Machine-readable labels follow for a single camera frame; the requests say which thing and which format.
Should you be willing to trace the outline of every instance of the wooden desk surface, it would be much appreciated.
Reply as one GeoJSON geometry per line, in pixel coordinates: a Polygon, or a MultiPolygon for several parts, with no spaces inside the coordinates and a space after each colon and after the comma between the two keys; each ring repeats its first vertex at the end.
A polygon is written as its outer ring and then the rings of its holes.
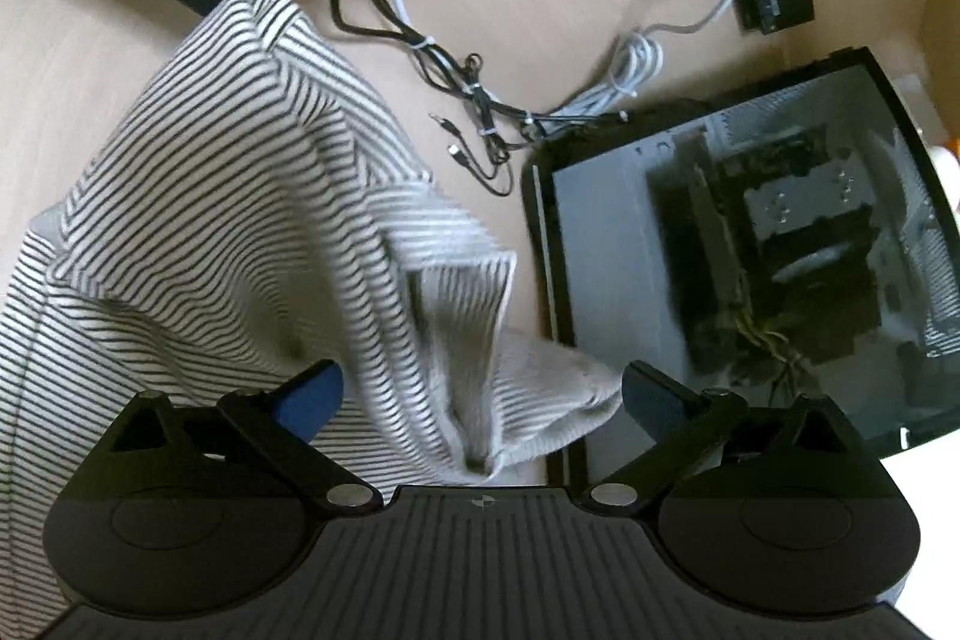
{"type": "MultiPolygon", "coordinates": [[[[297,0],[333,33],[326,0],[297,0]]],[[[406,0],[414,22],[464,55],[481,52],[486,83],[545,109],[581,87],[616,33],[637,23],[698,18],[716,0],[406,0]]],[[[703,34],[664,40],[667,67],[641,98],[704,95],[870,44],[893,73],[923,69],[916,44],[925,0],[815,0],[815,23],[774,37],[740,34],[733,16],[703,34]]],[[[374,22],[367,0],[347,0],[374,22]]],[[[61,199],[151,74],[197,18],[173,0],[0,0],[0,281],[30,217],[61,199]]],[[[445,153],[427,119],[462,122],[456,101],[422,85],[404,52],[346,40],[342,50],[383,92],[440,183],[520,254],[512,323],[539,330],[536,274],[520,199],[494,199],[445,153]]]]}

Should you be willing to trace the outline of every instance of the striped fabric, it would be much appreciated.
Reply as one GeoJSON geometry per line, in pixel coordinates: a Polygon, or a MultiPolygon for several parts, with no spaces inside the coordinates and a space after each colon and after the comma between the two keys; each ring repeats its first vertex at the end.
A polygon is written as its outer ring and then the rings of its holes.
{"type": "Polygon", "coordinates": [[[502,329],[515,257],[290,0],[224,0],[24,239],[0,319],[0,635],[62,607],[46,511],[133,394],[212,404],[322,357],[316,445],[386,496],[606,421],[607,367],[502,329]]]}

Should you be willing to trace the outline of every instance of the logo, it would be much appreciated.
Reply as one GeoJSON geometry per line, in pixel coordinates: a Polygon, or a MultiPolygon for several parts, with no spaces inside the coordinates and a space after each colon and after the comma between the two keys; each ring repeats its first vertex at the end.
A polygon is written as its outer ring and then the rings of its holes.
{"type": "Polygon", "coordinates": [[[496,499],[493,499],[490,494],[484,494],[480,499],[471,499],[470,504],[481,510],[486,510],[491,504],[496,504],[496,499]]]}

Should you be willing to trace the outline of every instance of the silver screw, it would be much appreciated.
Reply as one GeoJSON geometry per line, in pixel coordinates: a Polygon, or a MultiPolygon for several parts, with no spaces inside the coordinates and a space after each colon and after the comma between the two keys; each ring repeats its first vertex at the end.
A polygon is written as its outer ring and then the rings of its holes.
{"type": "Polygon", "coordinates": [[[604,482],[590,492],[593,501],[612,507],[628,507],[637,501],[637,492],[622,482],[604,482]]]}
{"type": "Polygon", "coordinates": [[[366,485],[355,482],[344,482],[335,485],[326,492],[326,501],[339,507],[362,507],[373,499],[373,491],[366,485]]]}

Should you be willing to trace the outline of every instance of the black and white striped garment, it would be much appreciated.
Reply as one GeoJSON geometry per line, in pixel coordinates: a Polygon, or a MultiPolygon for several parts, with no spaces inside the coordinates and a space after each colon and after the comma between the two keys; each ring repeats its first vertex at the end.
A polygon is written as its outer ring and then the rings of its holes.
{"type": "Polygon", "coordinates": [[[212,404],[322,357],[316,445],[390,496],[606,421],[619,377],[504,330],[515,257],[437,190],[290,0],[224,0],[23,242],[0,319],[0,635],[62,607],[51,502],[133,394],[212,404]]]}

